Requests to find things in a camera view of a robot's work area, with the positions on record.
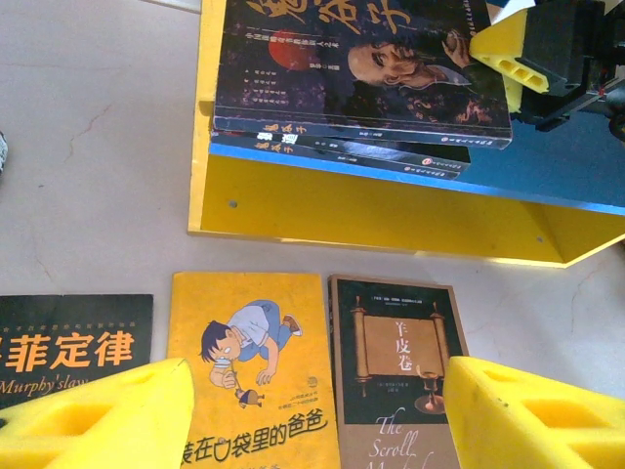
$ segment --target brown book cover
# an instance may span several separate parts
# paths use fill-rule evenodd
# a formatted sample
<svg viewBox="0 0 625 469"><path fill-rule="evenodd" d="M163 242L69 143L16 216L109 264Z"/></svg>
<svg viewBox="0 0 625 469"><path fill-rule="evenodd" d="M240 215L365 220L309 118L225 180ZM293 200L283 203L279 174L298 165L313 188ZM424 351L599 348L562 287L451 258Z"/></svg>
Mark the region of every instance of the brown book cover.
<svg viewBox="0 0 625 469"><path fill-rule="evenodd" d="M467 355L450 286L330 278L332 360L347 469L452 469L449 357Z"/></svg>

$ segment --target yellow wooden box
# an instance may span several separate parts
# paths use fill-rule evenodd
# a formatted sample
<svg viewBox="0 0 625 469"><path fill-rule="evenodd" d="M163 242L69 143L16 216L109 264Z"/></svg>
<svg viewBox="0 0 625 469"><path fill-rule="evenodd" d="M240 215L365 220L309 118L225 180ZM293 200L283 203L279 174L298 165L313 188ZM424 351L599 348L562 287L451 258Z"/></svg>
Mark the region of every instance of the yellow wooden box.
<svg viewBox="0 0 625 469"><path fill-rule="evenodd" d="M209 154L226 0L203 0L188 231L567 267L625 217Z"/></svg>

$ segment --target cartoon character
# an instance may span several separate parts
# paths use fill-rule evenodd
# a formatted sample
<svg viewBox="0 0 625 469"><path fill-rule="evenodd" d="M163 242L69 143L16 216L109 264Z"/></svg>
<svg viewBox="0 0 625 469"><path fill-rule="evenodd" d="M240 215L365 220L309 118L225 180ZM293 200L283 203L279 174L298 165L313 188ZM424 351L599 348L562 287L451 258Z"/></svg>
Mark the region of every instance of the cartoon character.
<svg viewBox="0 0 625 469"><path fill-rule="evenodd" d="M261 399L265 398L264 394L259 394L250 389L249 391L243 391L242 389L237 389L234 392L234 395L238 398L238 404L245 408L246 405L257 405L258 407L262 407L263 403L261 403Z"/></svg>
<svg viewBox="0 0 625 469"><path fill-rule="evenodd" d="M215 386L237 386L232 362L248 362L257 355L267 367L256 378L259 386L268 384L276 374L278 357L291 336L302 336L302 327L291 315L280 319L279 307L270 300L257 300L234 313L227 324L212 320L201 341L201 356L213 362L210 380Z"/></svg>

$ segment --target stack of books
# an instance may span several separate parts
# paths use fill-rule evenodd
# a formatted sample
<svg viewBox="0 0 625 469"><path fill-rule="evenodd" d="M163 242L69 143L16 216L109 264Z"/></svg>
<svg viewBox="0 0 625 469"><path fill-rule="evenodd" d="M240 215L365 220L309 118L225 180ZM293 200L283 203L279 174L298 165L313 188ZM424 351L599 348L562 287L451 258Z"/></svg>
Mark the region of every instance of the stack of books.
<svg viewBox="0 0 625 469"><path fill-rule="evenodd" d="M512 140L478 0L228 0L211 153L419 184Z"/></svg>

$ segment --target book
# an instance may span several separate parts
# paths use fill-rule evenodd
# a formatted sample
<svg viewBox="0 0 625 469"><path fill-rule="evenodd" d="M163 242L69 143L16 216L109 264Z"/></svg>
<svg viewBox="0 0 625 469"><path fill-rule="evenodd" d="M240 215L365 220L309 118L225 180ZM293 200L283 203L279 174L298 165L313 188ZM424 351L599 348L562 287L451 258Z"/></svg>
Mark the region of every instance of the book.
<svg viewBox="0 0 625 469"><path fill-rule="evenodd" d="M350 173L351 166L380 170L373 177L396 180L396 173L453 180L471 164L465 147L408 142L330 139L326 137L214 130L211 147L223 156L272 162L288 155L293 164ZM310 163L308 158L316 161Z"/></svg>
<svg viewBox="0 0 625 469"><path fill-rule="evenodd" d="M167 355L195 387L183 467L340 468L319 276L175 274Z"/></svg>
<svg viewBox="0 0 625 469"><path fill-rule="evenodd" d="M467 347L450 286L333 276L332 357L350 469L459 467L445 369Z"/></svg>
<svg viewBox="0 0 625 469"><path fill-rule="evenodd" d="M503 78L473 60L479 0L228 0L218 130L503 148Z"/></svg>
<svg viewBox="0 0 625 469"><path fill-rule="evenodd" d="M149 363L151 295L0 296L0 408Z"/></svg>

